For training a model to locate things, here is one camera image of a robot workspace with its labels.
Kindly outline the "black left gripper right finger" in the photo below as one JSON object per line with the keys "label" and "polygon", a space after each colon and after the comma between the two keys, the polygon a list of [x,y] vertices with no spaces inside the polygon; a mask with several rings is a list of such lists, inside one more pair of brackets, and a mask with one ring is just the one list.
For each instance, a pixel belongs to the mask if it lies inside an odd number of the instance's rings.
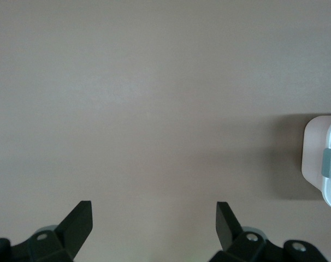
{"label": "black left gripper right finger", "polygon": [[227,202],[216,205],[216,232],[222,249],[210,261],[327,261],[308,242],[288,240],[279,247],[262,231],[242,227]]}

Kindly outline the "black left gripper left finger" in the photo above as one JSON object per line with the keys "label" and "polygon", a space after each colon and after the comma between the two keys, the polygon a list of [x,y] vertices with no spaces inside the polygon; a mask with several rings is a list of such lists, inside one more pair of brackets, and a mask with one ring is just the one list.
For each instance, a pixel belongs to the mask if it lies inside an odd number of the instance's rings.
{"label": "black left gripper left finger", "polygon": [[81,201],[53,230],[40,230],[15,246],[0,238],[0,261],[73,261],[92,228],[92,203]]}

